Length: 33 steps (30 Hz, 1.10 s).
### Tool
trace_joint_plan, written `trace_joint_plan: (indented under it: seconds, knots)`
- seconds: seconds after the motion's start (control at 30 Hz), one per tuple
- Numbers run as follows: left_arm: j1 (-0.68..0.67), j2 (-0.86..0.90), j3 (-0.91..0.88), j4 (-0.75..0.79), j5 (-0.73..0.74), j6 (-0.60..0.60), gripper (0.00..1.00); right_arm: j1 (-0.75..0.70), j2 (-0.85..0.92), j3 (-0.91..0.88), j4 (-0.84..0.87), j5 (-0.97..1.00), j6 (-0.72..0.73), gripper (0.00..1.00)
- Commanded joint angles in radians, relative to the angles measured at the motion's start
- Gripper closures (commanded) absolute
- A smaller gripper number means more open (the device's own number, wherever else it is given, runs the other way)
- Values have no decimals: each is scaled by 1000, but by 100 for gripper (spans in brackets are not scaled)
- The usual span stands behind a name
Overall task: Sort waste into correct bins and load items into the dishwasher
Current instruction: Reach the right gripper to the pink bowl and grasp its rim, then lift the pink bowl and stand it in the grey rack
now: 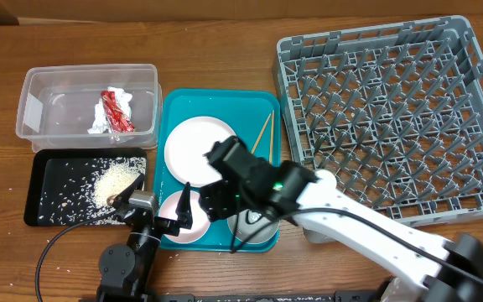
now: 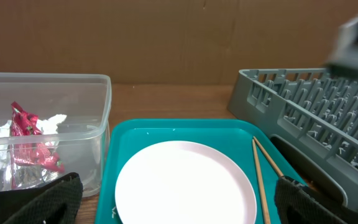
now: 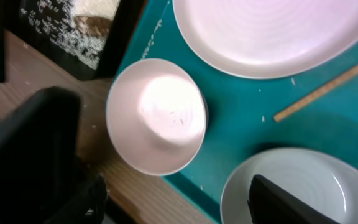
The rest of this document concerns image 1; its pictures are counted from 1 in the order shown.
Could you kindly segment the white napkin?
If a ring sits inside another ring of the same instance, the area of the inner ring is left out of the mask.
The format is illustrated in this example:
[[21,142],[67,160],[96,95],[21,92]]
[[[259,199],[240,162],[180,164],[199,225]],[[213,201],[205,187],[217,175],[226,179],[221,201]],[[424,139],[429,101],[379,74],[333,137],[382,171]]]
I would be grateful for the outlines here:
[[[123,112],[130,118],[132,117],[132,109],[130,107],[130,102],[133,99],[131,93],[125,92],[122,88],[116,88],[109,86],[104,91],[114,91],[117,99],[117,105],[123,110]],[[95,119],[92,123],[91,128],[87,130],[89,134],[100,134],[100,133],[113,133],[108,126],[106,120],[106,114],[104,112],[103,105],[101,103],[101,95],[98,103],[94,106]]]

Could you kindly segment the red foil wrapper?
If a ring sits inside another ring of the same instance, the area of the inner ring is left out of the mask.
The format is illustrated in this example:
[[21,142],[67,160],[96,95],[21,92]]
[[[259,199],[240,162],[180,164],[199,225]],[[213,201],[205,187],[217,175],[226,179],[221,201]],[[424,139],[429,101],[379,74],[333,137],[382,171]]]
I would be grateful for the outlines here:
[[131,133],[135,131],[130,118],[117,105],[114,91],[102,91],[101,103],[106,114],[106,120],[113,133]]

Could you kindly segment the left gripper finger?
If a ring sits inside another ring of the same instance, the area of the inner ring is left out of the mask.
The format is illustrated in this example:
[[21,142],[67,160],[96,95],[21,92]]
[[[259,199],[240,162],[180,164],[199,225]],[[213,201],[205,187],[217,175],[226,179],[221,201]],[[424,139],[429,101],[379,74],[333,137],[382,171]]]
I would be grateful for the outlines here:
[[180,194],[178,205],[175,210],[179,227],[184,229],[190,229],[193,225],[190,194],[190,183],[187,182]]
[[106,199],[106,203],[109,206],[121,206],[127,204],[132,193],[135,190],[141,190],[144,186],[145,175],[139,174],[138,177],[122,192],[117,195],[111,195]]

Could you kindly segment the large pink plate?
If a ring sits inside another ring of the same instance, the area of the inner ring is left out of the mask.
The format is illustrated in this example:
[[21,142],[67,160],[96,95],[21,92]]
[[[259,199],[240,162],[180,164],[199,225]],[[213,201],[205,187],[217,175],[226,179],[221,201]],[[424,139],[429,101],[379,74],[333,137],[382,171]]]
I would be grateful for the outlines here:
[[164,147],[164,161],[176,180],[192,187],[214,183],[221,175],[208,164],[205,154],[216,142],[234,136],[234,130],[215,117],[192,117],[169,134]]

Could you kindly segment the pile of rice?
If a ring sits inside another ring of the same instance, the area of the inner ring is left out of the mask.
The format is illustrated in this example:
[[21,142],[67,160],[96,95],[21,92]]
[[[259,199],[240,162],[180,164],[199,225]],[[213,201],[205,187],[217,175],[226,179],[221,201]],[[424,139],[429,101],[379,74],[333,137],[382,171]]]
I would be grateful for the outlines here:
[[144,157],[50,159],[45,167],[37,222],[41,226],[74,225],[110,212],[111,195],[146,174]]

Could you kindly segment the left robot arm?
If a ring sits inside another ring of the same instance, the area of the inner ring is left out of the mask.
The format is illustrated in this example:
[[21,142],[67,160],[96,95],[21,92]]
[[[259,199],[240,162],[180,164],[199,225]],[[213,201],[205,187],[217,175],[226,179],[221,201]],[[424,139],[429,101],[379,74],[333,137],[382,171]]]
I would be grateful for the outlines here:
[[126,189],[106,199],[115,217],[129,225],[131,232],[126,243],[111,245],[100,256],[97,301],[153,301],[154,294],[147,290],[148,276],[162,236],[177,237],[193,225],[189,184],[176,203],[176,217],[169,219],[158,214],[157,196],[142,190],[143,183],[140,174]]

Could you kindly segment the grey white bowl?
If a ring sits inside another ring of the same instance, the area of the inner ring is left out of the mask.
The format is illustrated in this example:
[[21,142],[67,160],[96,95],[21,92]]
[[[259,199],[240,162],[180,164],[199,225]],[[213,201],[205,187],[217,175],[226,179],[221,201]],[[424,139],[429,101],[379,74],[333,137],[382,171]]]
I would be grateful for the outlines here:
[[[250,210],[244,210],[238,215],[229,217],[226,221],[230,231],[239,241],[246,240],[260,227],[269,223],[269,220],[265,216]],[[248,243],[260,244],[269,241],[277,234],[278,226],[279,223],[275,222],[259,232],[253,239],[249,240]]]

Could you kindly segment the small pink bowl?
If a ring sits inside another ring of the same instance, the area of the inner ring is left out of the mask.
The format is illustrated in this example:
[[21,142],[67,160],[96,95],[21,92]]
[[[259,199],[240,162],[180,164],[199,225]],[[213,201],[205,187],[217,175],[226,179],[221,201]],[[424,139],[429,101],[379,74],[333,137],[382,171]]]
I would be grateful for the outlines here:
[[[161,217],[172,220],[178,219],[178,214],[175,211],[181,194],[182,191],[177,191],[165,199],[159,209],[159,215]],[[179,244],[189,244],[201,239],[208,231],[210,222],[207,215],[200,207],[199,199],[199,193],[195,191],[190,192],[190,208],[193,219],[192,227],[190,229],[181,228],[177,237],[167,235],[166,237],[169,240]]]

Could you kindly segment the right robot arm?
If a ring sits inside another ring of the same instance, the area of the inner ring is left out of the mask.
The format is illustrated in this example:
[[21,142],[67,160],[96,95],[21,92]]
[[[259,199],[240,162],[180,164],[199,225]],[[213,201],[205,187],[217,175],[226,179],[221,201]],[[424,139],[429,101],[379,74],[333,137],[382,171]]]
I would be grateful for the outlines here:
[[289,221],[331,237],[392,274],[380,301],[483,301],[483,244],[476,238],[463,233],[453,242],[403,225],[338,191],[328,170],[292,161],[275,167],[237,136],[215,142],[204,156],[221,175],[200,188],[210,221],[250,210],[269,224]]

